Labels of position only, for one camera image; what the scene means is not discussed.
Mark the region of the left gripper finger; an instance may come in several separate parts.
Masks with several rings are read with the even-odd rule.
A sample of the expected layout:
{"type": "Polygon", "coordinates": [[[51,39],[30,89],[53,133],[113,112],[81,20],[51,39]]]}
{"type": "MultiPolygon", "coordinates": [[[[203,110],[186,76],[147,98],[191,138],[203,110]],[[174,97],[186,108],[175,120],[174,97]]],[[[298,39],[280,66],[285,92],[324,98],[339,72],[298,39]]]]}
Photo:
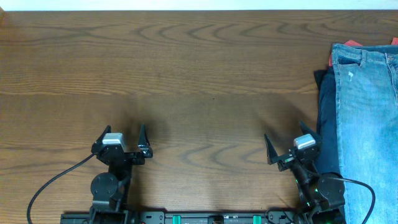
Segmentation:
{"type": "Polygon", "coordinates": [[[140,152],[143,155],[143,157],[145,157],[145,158],[153,157],[152,146],[147,138],[146,126],[144,124],[141,125],[137,146],[140,149],[140,152]]]}
{"type": "Polygon", "coordinates": [[[101,135],[99,136],[99,138],[93,143],[93,148],[96,148],[100,145],[102,145],[103,143],[103,138],[105,137],[106,134],[111,132],[111,126],[107,125],[104,129],[104,131],[101,133],[101,135]]]}

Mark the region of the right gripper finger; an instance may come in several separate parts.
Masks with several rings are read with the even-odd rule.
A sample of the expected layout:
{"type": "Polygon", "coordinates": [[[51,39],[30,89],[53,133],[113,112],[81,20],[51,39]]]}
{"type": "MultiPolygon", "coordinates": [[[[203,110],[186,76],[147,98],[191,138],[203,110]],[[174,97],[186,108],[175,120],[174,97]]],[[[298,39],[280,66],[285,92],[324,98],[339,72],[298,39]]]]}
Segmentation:
{"type": "Polygon", "coordinates": [[[274,146],[271,143],[271,140],[269,139],[267,134],[264,135],[264,139],[266,142],[267,163],[269,165],[275,164],[279,158],[278,154],[276,153],[276,150],[274,149],[274,146]]]}
{"type": "Polygon", "coordinates": [[[303,134],[310,134],[316,143],[320,143],[322,141],[322,137],[314,130],[309,128],[303,121],[299,121],[299,125],[303,134]]]}

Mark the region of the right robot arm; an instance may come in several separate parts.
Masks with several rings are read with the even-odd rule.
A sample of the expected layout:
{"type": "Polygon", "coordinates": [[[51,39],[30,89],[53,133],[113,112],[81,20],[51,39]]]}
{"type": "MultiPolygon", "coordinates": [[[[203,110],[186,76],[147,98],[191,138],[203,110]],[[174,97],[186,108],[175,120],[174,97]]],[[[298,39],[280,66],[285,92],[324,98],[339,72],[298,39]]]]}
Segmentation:
{"type": "Polygon", "coordinates": [[[302,135],[294,139],[294,145],[288,153],[278,155],[268,135],[266,142],[267,163],[277,164],[282,172],[293,173],[302,202],[290,217],[291,223],[345,223],[343,214],[344,183],[336,172],[321,174],[315,167],[315,161],[321,154],[322,137],[300,122],[302,135]]]}

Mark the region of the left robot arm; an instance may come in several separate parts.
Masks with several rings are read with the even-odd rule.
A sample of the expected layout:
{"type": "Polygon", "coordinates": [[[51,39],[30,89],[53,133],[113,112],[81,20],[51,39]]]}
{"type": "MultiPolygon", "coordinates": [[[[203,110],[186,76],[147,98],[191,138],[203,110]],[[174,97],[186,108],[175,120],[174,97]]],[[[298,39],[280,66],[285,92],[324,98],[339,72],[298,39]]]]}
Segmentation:
{"type": "Polygon", "coordinates": [[[146,126],[139,133],[138,151],[126,152],[124,136],[113,133],[107,126],[93,143],[91,152],[108,171],[98,174],[91,182],[93,204],[90,208],[90,223],[139,223],[139,214],[127,207],[132,167],[145,164],[153,157],[153,150],[146,135],[146,126]]]}

